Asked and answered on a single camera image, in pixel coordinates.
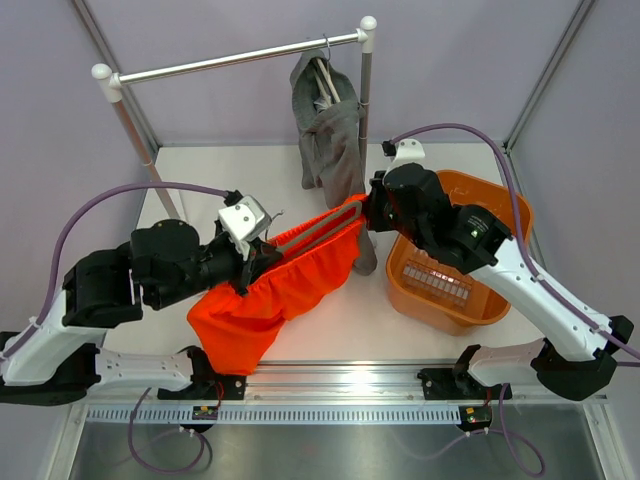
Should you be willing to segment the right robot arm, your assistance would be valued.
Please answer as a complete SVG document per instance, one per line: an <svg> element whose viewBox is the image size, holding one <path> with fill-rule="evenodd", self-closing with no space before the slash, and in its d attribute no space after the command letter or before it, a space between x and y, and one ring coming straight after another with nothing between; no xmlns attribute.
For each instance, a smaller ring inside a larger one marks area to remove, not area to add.
<svg viewBox="0 0 640 480"><path fill-rule="evenodd" d="M474 397L486 387L540 383L584 400L611 382L634 325L591 308L538 266L521 232L476 204L454 205L438 175L418 163L378 171L365 202L371 231L396 231L439 263L497 292L542 338L527 344L467 348L454 388Z"/></svg>

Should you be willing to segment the orange shorts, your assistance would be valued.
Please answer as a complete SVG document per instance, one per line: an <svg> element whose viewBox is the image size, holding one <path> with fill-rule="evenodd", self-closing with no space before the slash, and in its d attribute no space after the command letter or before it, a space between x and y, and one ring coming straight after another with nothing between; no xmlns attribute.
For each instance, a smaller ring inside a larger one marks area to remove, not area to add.
<svg viewBox="0 0 640 480"><path fill-rule="evenodd" d="M241 296L225 283L209 290L188 312L208 360L219 374L254 372L286 322L315 308L348 279L360 255L362 214L314 248L260 276Z"/></svg>

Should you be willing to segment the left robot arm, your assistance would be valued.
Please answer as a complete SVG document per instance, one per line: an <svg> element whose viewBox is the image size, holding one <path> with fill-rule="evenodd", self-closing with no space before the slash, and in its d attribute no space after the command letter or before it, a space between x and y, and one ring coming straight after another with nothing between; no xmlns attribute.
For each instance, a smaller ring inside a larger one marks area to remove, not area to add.
<svg viewBox="0 0 640 480"><path fill-rule="evenodd" d="M151 388L162 400L221 398L233 377L212 366L200 347L151 356L109 351L98 342L108 330L141 320L144 307L158 311L220 284L247 294L283 258L259 238L248 246L242 255L222 229L203 245L194 227L164 220L82 258L33 336L2 333L9 356L1 369L2 403L58 406L111 388Z"/></svg>

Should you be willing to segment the grey clothes hanger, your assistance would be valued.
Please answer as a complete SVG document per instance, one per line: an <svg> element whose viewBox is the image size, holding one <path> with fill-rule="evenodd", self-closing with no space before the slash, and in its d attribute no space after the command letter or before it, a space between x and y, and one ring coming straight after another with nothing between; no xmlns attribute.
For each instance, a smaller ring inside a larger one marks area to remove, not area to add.
<svg viewBox="0 0 640 480"><path fill-rule="evenodd" d="M356 222L361 212L361 200L348 201L315 222L312 226L305 227L301 233L295 234L292 239L284 243L271 241L270 245L273 245L275 251L284 256L294 257L301 255Z"/></svg>

